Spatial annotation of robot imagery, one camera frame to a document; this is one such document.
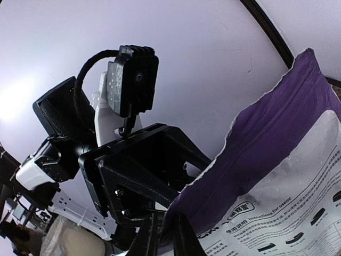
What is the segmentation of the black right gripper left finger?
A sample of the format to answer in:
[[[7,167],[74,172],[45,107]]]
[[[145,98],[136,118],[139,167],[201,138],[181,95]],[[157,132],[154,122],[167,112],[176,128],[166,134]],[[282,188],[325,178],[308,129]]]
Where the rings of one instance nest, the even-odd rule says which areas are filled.
[[[132,256],[153,256],[157,255],[158,247],[158,217],[155,214],[148,214],[134,238],[127,255]]]

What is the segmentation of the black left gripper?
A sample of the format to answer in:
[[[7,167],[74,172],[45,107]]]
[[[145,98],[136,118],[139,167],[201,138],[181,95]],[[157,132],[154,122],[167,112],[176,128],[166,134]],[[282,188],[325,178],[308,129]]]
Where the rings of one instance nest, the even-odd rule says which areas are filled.
[[[96,210],[123,227],[139,227],[164,211],[194,178],[185,164],[204,171],[211,160],[178,127],[150,125],[82,154],[79,166]]]

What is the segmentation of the purple pet food bag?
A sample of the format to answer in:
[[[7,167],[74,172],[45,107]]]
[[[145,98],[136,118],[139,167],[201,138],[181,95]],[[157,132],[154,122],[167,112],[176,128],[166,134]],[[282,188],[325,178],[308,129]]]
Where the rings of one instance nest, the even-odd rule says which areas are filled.
[[[240,112],[169,207],[207,255],[340,255],[340,100],[312,49]]]

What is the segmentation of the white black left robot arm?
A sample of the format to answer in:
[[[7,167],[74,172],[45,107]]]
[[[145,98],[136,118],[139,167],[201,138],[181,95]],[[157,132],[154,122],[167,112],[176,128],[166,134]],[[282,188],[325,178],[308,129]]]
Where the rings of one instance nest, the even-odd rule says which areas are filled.
[[[139,113],[151,109],[154,89],[138,76],[116,92],[102,76],[92,107],[80,94],[84,120],[74,107],[71,77],[49,90],[33,109],[48,137],[19,164],[6,155],[6,185],[34,209],[49,210],[105,241],[125,242],[149,213],[162,222],[165,211],[193,178],[184,168],[204,170],[210,159],[177,127],[156,123],[134,131]]]

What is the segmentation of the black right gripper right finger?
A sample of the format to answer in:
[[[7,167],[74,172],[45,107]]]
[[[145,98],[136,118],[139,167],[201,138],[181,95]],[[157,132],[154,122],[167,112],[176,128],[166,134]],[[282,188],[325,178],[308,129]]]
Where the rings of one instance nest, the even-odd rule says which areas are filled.
[[[185,214],[177,214],[174,219],[173,251],[176,256],[200,256],[205,251]]]

